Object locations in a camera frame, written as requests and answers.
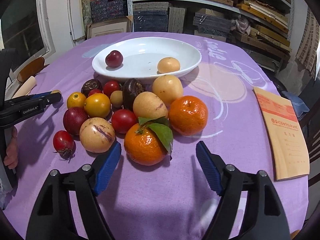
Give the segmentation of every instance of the blue gripper pad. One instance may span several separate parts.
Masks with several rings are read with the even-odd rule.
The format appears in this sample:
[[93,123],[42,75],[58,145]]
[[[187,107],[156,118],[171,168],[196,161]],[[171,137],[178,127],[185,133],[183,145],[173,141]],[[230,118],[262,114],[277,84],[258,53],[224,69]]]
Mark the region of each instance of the blue gripper pad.
[[113,172],[120,160],[121,156],[121,144],[116,142],[116,145],[110,149],[110,153],[105,160],[105,163],[101,166],[100,170],[96,174],[96,185],[94,187],[94,193],[96,196],[106,190]]
[[205,146],[204,142],[200,141],[196,145],[196,157],[200,163],[202,171],[207,179],[211,190],[215,191],[219,196],[224,192],[221,185],[221,175],[210,158],[210,151]]

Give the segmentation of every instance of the booklet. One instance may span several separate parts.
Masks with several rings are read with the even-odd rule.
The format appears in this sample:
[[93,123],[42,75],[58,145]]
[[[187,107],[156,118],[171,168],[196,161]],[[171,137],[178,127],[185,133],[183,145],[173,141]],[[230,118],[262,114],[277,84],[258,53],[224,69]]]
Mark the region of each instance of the booklet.
[[309,153],[291,101],[253,87],[269,134],[276,180],[308,175]]

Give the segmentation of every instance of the purple tablecloth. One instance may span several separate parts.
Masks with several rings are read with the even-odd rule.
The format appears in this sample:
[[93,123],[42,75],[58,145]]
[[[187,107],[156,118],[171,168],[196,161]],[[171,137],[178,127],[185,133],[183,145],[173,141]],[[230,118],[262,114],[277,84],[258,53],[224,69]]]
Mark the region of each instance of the purple tablecloth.
[[[70,163],[53,153],[52,138],[63,130],[62,118],[68,96],[96,76],[93,57],[115,42],[146,36],[174,38],[194,45],[202,63],[181,80],[185,95],[201,98],[209,109],[207,127],[191,137],[174,135],[172,161],[166,158],[154,167],[138,166],[125,151],[109,186],[98,202],[117,240],[201,239],[216,210],[219,197],[209,189],[195,157],[203,140],[211,152],[241,171],[263,169],[273,179],[270,144],[252,86],[277,93],[276,88],[240,48],[202,37],[173,33],[122,33],[90,39],[67,52],[36,76],[32,93],[58,89],[64,103],[49,106],[44,114],[19,124],[19,185],[5,215],[25,237],[28,220],[41,189],[52,169],[61,173],[77,170],[90,157],[76,141],[76,156]],[[289,222],[290,232],[301,229],[308,205],[307,176],[275,183]],[[86,237],[75,194],[72,209],[78,232]],[[242,196],[231,237],[240,229],[246,203]]]

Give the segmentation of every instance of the metal screw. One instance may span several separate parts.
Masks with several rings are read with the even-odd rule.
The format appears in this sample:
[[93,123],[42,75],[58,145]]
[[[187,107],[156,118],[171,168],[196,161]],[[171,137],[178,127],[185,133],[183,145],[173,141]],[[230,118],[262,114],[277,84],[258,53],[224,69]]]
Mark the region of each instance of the metal screw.
[[234,171],[236,168],[235,168],[235,166],[233,166],[232,164],[228,164],[228,165],[226,166],[226,169],[227,169],[228,171]]
[[265,171],[263,171],[263,170],[259,171],[259,174],[262,177],[266,177],[267,176],[267,173]]
[[85,164],[85,165],[82,166],[82,170],[84,170],[84,171],[88,171],[90,169],[91,169],[91,165],[90,164]]
[[52,171],[50,171],[50,175],[51,175],[52,177],[56,176],[57,174],[58,174],[58,171],[57,171],[57,170],[52,170]]

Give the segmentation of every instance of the window frame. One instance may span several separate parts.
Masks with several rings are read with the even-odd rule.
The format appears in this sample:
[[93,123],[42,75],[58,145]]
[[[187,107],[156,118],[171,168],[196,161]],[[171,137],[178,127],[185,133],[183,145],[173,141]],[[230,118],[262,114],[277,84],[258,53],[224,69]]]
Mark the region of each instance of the window frame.
[[36,0],[36,7],[37,7],[38,24],[39,24],[41,38],[42,38],[42,41],[44,44],[44,48],[41,49],[40,51],[38,51],[33,56],[31,56],[24,63],[22,63],[19,66],[19,68],[17,68],[14,72],[12,70],[10,70],[9,78],[11,79],[11,84],[7,87],[6,94],[7,93],[13,94],[15,92],[16,88],[19,86],[17,76],[18,76],[19,72],[27,64],[29,64],[30,62],[32,62],[33,60],[35,60],[38,57],[44,57],[46,59],[56,52],[54,44],[53,44],[53,39],[51,36],[49,21],[48,21],[46,0]]

